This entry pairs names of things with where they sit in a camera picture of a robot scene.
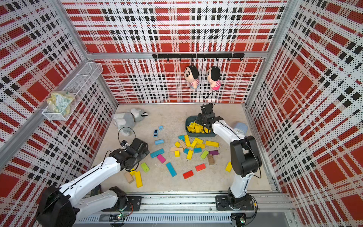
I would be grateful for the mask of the yellow angled block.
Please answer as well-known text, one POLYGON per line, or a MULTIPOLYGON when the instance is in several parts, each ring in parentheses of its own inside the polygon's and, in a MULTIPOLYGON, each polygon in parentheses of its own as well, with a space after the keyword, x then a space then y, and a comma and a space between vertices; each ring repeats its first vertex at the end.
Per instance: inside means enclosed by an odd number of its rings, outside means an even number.
POLYGON ((186 146, 187 147, 190 147, 191 146, 191 142, 190 142, 189 136, 188 135, 185 135, 184 136, 184 139, 185 139, 186 146))

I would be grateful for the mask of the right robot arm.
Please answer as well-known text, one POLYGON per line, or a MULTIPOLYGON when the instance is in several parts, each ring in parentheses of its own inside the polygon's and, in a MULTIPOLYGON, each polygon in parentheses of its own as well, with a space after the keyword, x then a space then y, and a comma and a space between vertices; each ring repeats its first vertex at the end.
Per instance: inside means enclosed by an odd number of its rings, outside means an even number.
POLYGON ((255 176, 262 166, 260 152, 253 136, 246 136, 228 126, 222 117, 215 115, 213 106, 212 103, 202 105, 196 123, 212 131, 230 145, 231 165, 235 175, 229 188, 229 197, 232 201, 237 201, 246 197, 250 178, 255 176))

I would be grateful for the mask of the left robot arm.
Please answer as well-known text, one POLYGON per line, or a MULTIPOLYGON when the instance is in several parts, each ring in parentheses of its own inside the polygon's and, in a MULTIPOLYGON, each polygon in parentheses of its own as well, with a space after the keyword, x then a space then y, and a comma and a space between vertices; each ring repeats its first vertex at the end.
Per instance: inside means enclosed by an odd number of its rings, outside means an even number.
POLYGON ((36 221, 43 227, 71 227, 75 222, 102 210, 120 211, 128 206, 126 192, 119 187, 111 187, 104 193, 85 195, 111 176, 125 171, 133 171, 150 152, 148 144, 134 138, 132 143, 123 140, 121 148, 108 151, 103 161, 78 178, 59 187, 46 188, 36 212, 36 221))

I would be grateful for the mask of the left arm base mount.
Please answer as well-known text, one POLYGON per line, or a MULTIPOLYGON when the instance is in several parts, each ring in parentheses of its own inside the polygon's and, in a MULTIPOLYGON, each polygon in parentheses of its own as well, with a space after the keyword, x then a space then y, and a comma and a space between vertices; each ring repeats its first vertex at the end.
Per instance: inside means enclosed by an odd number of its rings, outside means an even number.
POLYGON ((126 196, 122 197, 121 199, 118 199, 116 204, 112 206, 111 208, 107 208, 102 210, 102 212, 107 211, 139 211, 142 201, 142 196, 126 196))

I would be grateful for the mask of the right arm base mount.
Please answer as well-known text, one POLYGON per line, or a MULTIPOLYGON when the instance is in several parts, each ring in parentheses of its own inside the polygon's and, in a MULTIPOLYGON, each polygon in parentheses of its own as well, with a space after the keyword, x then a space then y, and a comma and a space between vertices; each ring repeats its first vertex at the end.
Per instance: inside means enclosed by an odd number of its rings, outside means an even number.
POLYGON ((215 197, 218 211, 253 211, 254 201, 250 195, 235 198, 232 194, 215 197))

